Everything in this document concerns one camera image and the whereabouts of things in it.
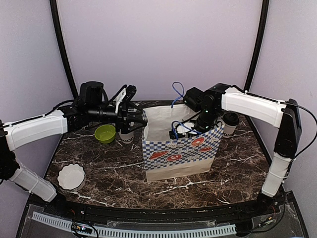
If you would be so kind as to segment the white fluted ceramic dish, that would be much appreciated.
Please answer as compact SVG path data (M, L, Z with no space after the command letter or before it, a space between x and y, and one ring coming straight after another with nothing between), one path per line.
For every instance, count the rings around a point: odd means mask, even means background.
M69 164L59 171L57 181L63 190L76 192L85 185L86 172L79 164Z

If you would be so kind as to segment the paper cup holding straws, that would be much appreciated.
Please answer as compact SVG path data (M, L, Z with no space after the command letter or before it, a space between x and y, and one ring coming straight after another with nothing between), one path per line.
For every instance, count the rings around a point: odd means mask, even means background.
M119 133L119 137L124 144L130 144L134 141L134 132L128 134Z

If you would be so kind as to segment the blue checkered paper bag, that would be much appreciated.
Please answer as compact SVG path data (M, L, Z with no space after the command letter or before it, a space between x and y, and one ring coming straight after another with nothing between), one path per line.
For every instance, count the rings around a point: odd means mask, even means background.
M199 116L184 104L148 107L143 118L144 171L148 181L165 180L208 172L222 139L224 123L216 118L215 125L197 136L171 140L169 131L175 122L193 122Z

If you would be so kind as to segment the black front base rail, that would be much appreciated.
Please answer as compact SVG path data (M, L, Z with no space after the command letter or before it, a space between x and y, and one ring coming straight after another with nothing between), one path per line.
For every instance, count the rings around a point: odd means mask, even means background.
M111 207L106 203L84 196L81 202L70 199L62 201L61 205L47 205L40 198L32 195L24 208L21 221L24 222L33 214L32 209L39 209L49 215L62 218L75 219L79 222L101 223L107 221L140 222L140 223L186 223L215 220L218 223L243 224L251 226L251 219L256 216L277 213L293 202L292 191L278 194L271 201L261 198L236 204L222 204L219 206L199 208L173 208L173 209L133 209Z

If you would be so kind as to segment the right black frame post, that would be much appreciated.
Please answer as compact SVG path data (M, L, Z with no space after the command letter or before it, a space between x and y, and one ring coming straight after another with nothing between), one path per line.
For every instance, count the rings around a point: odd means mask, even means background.
M258 64L258 59L259 59L260 51L262 48L265 25L266 25L266 20L267 20L267 16L268 16L268 8L269 8L269 0L263 0L262 7L261 7L261 13L260 13L260 19L259 19L259 25L258 25L258 31L257 31L256 41L255 41L255 46L254 46L248 74L246 77L246 82L244 85L244 90L247 90L247 91L249 91L251 88L253 78L254 78L254 75L256 72L256 67Z

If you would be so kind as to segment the green plastic bowl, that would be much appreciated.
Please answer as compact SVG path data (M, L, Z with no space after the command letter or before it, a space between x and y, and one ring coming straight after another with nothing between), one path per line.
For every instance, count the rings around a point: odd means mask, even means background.
M114 141L116 129L111 124L105 124L95 130L94 136L96 140L102 144L109 144Z

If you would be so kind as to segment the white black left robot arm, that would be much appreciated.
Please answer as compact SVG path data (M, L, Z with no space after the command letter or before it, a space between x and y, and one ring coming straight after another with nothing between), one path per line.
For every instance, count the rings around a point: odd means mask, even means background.
M137 117L142 109L131 101L136 92L136 86L123 85L108 99L103 83L89 81L81 85L76 99L61 102L46 114L1 123L0 179L9 180L43 201L51 202L53 211L66 216L70 212L69 204L57 197L58 192L49 181L18 162L14 151L46 137L80 130L92 122L112 123L122 134L144 128L147 121Z

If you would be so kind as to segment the black coffee cup lid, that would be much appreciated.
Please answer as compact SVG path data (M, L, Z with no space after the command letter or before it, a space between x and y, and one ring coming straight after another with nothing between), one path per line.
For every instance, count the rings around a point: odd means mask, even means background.
M226 125L237 126L239 124L239 117L234 112L227 112L223 115L222 120Z

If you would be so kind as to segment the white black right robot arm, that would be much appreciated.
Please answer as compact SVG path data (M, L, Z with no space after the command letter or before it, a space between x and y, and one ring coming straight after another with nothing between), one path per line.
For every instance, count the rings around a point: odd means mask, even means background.
M273 159L261 189L262 196L253 203L253 211L263 215L272 207L272 200L287 178L302 133L297 102L281 101L244 92L236 85L218 83L206 91L196 87L187 90L183 102L199 113L194 129L206 132L215 125L223 111L244 114L279 129Z

